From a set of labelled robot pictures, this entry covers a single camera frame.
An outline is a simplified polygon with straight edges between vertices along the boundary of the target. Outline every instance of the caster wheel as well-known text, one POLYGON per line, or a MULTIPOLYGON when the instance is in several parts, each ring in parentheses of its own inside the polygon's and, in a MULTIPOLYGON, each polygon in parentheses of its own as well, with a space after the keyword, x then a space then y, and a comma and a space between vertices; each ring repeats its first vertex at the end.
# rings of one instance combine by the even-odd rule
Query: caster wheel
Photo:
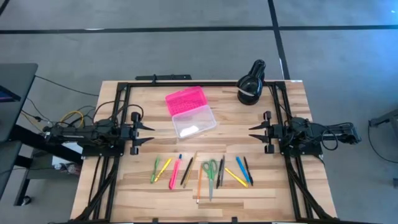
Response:
POLYGON ((32 199, 29 196, 25 196, 21 206, 28 205, 32 202, 32 199))

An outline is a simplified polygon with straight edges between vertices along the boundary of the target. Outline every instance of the gray carpet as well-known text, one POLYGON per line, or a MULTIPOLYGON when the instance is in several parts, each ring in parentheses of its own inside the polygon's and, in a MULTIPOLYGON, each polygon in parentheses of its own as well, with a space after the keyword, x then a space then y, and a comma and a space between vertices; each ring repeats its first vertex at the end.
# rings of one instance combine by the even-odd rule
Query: gray carpet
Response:
MULTIPOLYGON (((397 24, 395 1, 275 0, 281 26, 397 24)), ((0 29, 85 29, 177 26, 270 26, 265 0, 10 0, 0 29)), ((398 165, 377 157, 368 143, 368 120, 398 108, 398 31, 283 31, 291 79, 304 80, 314 121, 352 121, 363 141, 325 151, 338 216, 344 220, 396 223, 398 165)), ((266 61, 266 77, 282 79, 273 31, 146 34, 0 35, 0 63, 34 62, 37 74, 97 93, 103 80, 137 75, 191 74, 194 79, 238 79, 252 62, 266 61)), ((36 80, 29 97, 50 119, 95 105, 79 95, 36 80)), ((27 102, 24 109, 35 113, 27 102)), ((34 130, 24 119, 19 124, 34 130)), ((398 161, 390 126, 372 129, 377 150, 398 161)), ((24 148, 23 154, 30 149, 24 148)), ((23 171, 12 173, 0 201, 3 223, 64 222, 78 180, 32 181, 31 205, 13 207, 23 171)))

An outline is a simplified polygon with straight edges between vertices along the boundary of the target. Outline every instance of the scissors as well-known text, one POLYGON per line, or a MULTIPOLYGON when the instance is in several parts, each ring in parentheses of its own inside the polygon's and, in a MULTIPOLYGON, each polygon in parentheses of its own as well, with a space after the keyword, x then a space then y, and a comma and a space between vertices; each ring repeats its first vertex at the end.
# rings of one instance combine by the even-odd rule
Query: scissors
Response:
POLYGON ((210 159, 210 161, 203 163, 202 168, 207 173, 207 177, 209 178, 209 195, 211 201, 211 199, 213 198, 213 182, 215 172, 217 170, 217 162, 214 159, 210 159))

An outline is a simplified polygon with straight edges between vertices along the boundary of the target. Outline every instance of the yellow highlighter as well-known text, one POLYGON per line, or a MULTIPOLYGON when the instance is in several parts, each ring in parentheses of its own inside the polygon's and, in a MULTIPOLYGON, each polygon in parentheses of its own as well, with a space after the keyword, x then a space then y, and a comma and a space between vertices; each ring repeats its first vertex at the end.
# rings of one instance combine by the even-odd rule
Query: yellow highlighter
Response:
POLYGON ((159 172, 159 174, 157 174, 157 177, 155 178, 155 182, 157 182, 157 179, 159 179, 160 175, 162 175, 163 171, 166 170, 167 166, 170 164, 171 161, 172 161, 172 158, 167 159, 167 162, 164 164, 162 170, 159 172))
POLYGON ((248 187, 248 184, 245 181, 241 180, 239 177, 237 177, 235 174, 233 174, 231 171, 229 171, 228 168, 225 168, 225 171, 228 172, 229 174, 231 174, 231 176, 233 178, 235 178, 237 181, 239 181, 239 183, 241 183, 243 186, 248 187))

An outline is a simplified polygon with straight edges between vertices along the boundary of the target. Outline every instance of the black pen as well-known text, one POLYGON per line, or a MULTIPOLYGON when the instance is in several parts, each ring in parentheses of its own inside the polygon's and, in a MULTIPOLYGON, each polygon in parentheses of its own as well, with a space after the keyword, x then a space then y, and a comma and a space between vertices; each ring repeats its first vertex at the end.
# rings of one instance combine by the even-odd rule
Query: black pen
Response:
POLYGON ((243 160, 244 160, 244 165, 246 166, 246 170, 248 171, 248 174, 249 174, 250 184, 253 186, 253 178, 251 177, 251 174, 249 171, 249 165, 248 165, 248 162, 246 161, 246 157, 243 157, 243 160))
POLYGON ((220 177, 221 177, 221 170, 223 168, 223 159, 221 159, 220 161, 220 168, 218 169, 218 177, 217 177, 217 185, 216 185, 216 189, 218 189, 218 187, 220 186, 220 177))
POLYGON ((188 173, 189 167, 191 166, 192 160, 193 160, 193 157, 191 157, 191 160, 188 163, 187 169, 185 170, 185 173, 184 173, 184 176, 182 177, 180 185, 182 185, 182 183, 184 183, 185 177, 187 176, 187 173, 188 173))

